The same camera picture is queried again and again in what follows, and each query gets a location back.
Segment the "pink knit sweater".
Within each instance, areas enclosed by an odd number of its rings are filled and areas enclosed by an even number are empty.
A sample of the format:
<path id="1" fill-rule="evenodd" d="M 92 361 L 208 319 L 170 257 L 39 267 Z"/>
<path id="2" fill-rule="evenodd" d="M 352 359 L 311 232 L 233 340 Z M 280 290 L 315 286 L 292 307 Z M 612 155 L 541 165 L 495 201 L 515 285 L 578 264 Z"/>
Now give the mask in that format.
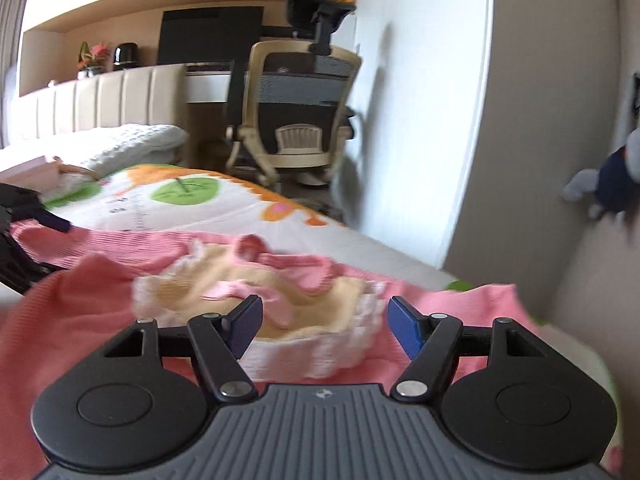
<path id="1" fill-rule="evenodd" d="M 67 233 L 24 222 L 13 235 L 58 272 L 1 317 L 1 474 L 29 479 L 46 461 L 30 429 L 40 392 L 137 318 L 180 326 L 262 298 L 262 328 L 242 357 L 256 384 L 378 382 L 407 365 L 386 324 L 401 296 L 422 313 L 487 326 L 534 322 L 511 285 L 430 292 L 325 256 L 279 254 L 255 235 L 188 232 Z"/>

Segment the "pink cardboard box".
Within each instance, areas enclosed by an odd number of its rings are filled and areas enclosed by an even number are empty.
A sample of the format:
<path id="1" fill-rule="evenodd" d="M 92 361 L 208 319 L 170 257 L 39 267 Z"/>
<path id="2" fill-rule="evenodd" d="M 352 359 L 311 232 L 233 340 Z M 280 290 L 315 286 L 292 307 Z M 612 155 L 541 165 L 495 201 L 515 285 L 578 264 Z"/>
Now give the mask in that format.
<path id="1" fill-rule="evenodd" d="M 58 163 L 40 156 L 2 170 L 0 182 L 43 193 L 56 188 L 60 177 Z"/>

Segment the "white quilted pillow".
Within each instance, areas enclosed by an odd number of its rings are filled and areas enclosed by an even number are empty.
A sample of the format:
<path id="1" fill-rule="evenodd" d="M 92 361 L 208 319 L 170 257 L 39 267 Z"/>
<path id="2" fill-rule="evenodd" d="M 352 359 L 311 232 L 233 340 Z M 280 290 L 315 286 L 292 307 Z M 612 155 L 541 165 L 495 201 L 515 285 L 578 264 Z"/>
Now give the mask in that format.
<path id="1" fill-rule="evenodd" d="M 44 154 L 97 178 L 139 164 L 171 164 L 182 156 L 189 135 L 174 125 L 127 124 L 52 136 Z"/>

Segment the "cartoon animal play mat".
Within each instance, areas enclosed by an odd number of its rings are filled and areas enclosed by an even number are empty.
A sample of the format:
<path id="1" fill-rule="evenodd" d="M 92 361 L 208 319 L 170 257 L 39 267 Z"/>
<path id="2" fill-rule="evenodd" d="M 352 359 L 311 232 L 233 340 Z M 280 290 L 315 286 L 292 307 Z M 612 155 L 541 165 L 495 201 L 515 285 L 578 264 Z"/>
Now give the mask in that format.
<path id="1" fill-rule="evenodd" d="M 255 235 L 430 292 L 483 287 L 213 171 L 139 165 L 41 203 L 70 230 Z M 461 358 L 438 402 L 398 402 L 378 382 L 254 382 L 252 402 L 209 402 L 189 358 L 160 355 L 158 330 L 179 326 L 137 318 L 36 397 L 46 464 L 29 479 L 613 478 L 608 382 L 533 322 L 482 326 L 488 356 Z"/>

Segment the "red potted plant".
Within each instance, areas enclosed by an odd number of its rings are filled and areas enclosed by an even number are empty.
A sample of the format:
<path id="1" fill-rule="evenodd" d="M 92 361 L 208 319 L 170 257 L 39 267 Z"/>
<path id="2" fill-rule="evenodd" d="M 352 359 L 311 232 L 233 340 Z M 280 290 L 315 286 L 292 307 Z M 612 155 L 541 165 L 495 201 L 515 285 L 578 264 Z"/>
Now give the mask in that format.
<path id="1" fill-rule="evenodd" d="M 90 46 L 84 41 L 79 48 L 77 68 L 78 79 L 84 79 L 101 75 L 105 72 L 105 63 L 110 56 L 110 49 L 106 44 L 99 42 Z"/>

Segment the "black round speaker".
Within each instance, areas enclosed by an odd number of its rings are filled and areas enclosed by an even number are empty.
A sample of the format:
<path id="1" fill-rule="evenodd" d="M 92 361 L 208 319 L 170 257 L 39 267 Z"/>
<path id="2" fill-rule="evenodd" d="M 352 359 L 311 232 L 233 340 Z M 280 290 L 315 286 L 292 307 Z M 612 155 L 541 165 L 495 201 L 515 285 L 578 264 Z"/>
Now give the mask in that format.
<path id="1" fill-rule="evenodd" d="M 131 70 L 140 66 L 140 51 L 134 42 L 124 42 L 115 47 L 113 52 L 113 70 Z"/>

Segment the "beige mesh office chair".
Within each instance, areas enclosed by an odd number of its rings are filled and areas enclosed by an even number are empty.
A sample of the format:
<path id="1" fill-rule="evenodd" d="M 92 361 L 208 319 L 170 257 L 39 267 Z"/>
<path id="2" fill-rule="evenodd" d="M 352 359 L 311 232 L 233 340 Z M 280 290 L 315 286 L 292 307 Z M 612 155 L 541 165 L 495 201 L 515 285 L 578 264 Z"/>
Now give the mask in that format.
<path id="1" fill-rule="evenodd" d="M 326 186 L 354 135 L 347 105 L 360 56 L 332 42 L 354 0 L 286 0 L 300 39 L 259 41 L 231 64 L 224 116 L 231 144 L 227 174 L 249 172 L 266 188 L 282 174 Z"/>

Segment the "grey plush toy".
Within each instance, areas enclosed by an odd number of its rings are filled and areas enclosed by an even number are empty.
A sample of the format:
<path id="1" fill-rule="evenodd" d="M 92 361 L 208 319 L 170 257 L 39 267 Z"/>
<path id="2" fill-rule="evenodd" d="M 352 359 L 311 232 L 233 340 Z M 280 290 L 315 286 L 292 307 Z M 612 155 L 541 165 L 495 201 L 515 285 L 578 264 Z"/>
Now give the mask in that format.
<path id="1" fill-rule="evenodd" d="M 578 203 L 590 195 L 590 220 L 598 221 L 612 214 L 617 222 L 624 222 L 639 198 L 639 156 L 639 129 L 635 128 L 599 169 L 578 171 L 562 189 L 562 199 Z"/>

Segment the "black computer monitor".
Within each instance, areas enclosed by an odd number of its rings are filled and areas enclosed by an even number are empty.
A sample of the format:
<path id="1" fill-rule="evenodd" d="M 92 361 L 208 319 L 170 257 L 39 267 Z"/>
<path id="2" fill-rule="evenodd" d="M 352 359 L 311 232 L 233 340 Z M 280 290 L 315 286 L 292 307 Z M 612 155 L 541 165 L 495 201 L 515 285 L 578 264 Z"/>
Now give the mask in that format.
<path id="1" fill-rule="evenodd" d="M 262 33 L 261 6 L 212 6 L 163 13 L 158 64 L 246 62 Z"/>

